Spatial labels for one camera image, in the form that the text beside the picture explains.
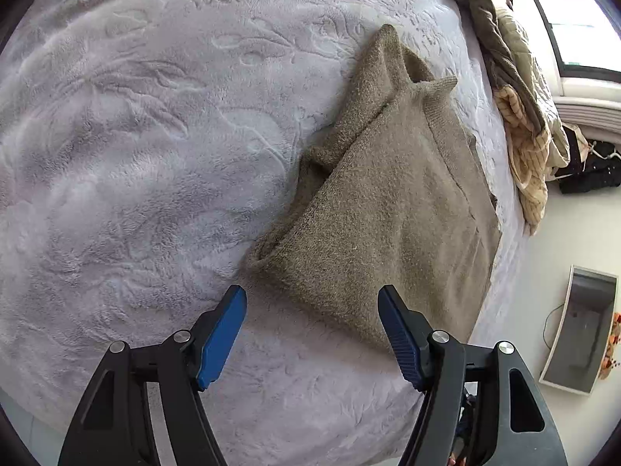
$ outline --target window frame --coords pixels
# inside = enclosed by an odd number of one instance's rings
[[[543,25],[548,32],[550,44],[552,45],[552,50],[554,51],[554,55],[557,60],[558,73],[561,78],[578,77],[581,79],[608,80],[610,82],[621,83],[621,72],[617,72],[615,70],[608,70],[608,68],[597,68],[595,66],[565,64],[563,62],[563,58],[561,57],[561,51],[558,48],[557,37],[555,37],[552,25],[548,21],[548,18],[543,11],[541,2],[539,0],[535,0],[535,5],[537,7],[537,10],[539,11],[541,20],[543,21]]]

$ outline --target metal screw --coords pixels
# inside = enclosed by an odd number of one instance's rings
[[[182,329],[181,331],[177,331],[173,335],[173,339],[175,339],[175,342],[177,342],[178,344],[184,344],[190,339],[190,336],[191,336],[190,331],[186,331],[185,329]]]
[[[446,342],[448,342],[450,336],[446,331],[442,331],[442,329],[439,329],[432,333],[431,338],[433,338],[439,344],[445,344]]]
[[[119,352],[123,352],[124,348],[125,348],[125,343],[121,342],[120,340],[117,340],[110,344],[110,352],[112,352],[113,354],[118,354]]]
[[[498,344],[498,350],[500,350],[504,354],[513,354],[513,352],[515,351],[515,347],[509,342],[500,342]]]

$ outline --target bedspread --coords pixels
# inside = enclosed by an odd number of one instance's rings
[[[420,398],[395,360],[238,272],[384,23],[435,76],[458,78],[453,107],[498,198],[501,245],[472,337],[485,343],[524,221],[454,0],[36,0],[0,56],[6,392],[64,430],[111,341],[160,342],[242,281],[248,316],[202,396],[229,463],[347,466],[400,453]]]

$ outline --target ribbed blue pad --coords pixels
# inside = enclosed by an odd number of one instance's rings
[[[397,358],[401,373],[403,373],[403,378],[411,382],[415,389],[422,391],[423,375],[420,367],[420,350],[387,292],[380,291],[378,295],[378,312],[394,356]]]
[[[205,390],[211,382],[215,382],[222,373],[245,316],[246,292],[238,288],[203,346],[201,368],[196,376],[196,382],[201,390]]]

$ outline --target brown sweater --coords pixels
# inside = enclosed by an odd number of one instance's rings
[[[300,162],[296,197],[250,268],[303,307],[375,345],[393,284],[409,308],[461,341],[489,286],[500,233],[480,163],[435,80],[386,24],[325,141]]]

